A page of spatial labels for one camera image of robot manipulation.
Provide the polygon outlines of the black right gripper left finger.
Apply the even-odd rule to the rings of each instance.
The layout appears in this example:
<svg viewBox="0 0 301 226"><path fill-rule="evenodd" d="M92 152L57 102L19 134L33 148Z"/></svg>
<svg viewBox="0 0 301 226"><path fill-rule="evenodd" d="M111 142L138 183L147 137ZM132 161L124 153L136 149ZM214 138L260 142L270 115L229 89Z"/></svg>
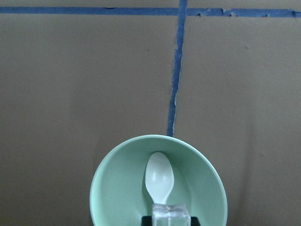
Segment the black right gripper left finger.
<svg viewBox="0 0 301 226"><path fill-rule="evenodd" d="M152 217L151 216L143 216L141 218L141 226L152 226Z"/></svg>

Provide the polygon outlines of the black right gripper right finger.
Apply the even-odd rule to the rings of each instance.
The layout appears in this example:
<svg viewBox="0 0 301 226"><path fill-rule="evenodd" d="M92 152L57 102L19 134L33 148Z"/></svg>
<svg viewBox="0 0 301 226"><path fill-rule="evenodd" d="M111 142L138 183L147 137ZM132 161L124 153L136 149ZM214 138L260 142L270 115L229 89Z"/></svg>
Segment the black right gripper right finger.
<svg viewBox="0 0 301 226"><path fill-rule="evenodd" d="M190 225L191 226L201 226L201 223L197 217L190 218Z"/></svg>

